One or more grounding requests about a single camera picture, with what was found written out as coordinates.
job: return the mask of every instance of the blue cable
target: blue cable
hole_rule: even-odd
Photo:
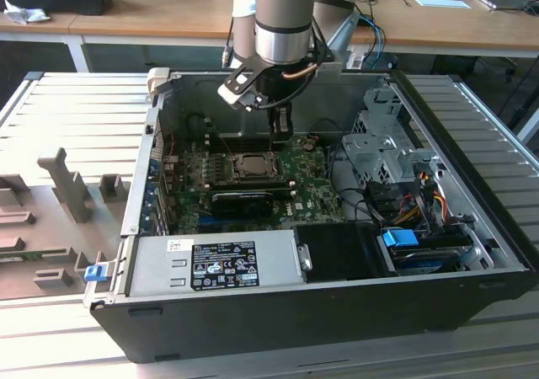
[[[376,36],[378,37],[378,53],[376,55],[376,59],[374,60],[374,63],[372,63],[371,69],[374,69],[376,66],[376,63],[378,62],[378,59],[380,59],[380,54],[382,53],[382,36],[380,34],[380,29],[377,25],[375,25],[372,21],[370,21],[368,18],[360,16],[360,19],[368,23],[376,32]]]

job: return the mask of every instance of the desk leg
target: desk leg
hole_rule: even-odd
[[[539,108],[536,109],[536,112],[534,115],[531,116],[531,118],[526,122],[526,124],[522,127],[517,137],[524,143],[525,145],[528,144],[530,139],[539,131]]]
[[[77,72],[93,72],[92,62],[81,35],[67,35],[63,39],[69,48]]]

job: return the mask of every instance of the white paper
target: white paper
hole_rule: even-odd
[[[462,0],[415,0],[424,7],[471,8]]]
[[[3,1],[6,3],[6,9],[3,10],[3,13],[15,23],[26,25],[27,23],[51,19],[51,17],[47,17],[47,14],[41,8],[21,8],[12,5],[8,0]]]

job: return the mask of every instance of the psu label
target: psu label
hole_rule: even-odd
[[[196,244],[192,250],[195,291],[260,285],[254,242]]]

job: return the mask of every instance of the motherboard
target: motherboard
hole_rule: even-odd
[[[191,142],[179,153],[168,190],[174,234],[344,221],[327,176],[327,156],[313,139],[297,138],[272,152],[235,143]]]

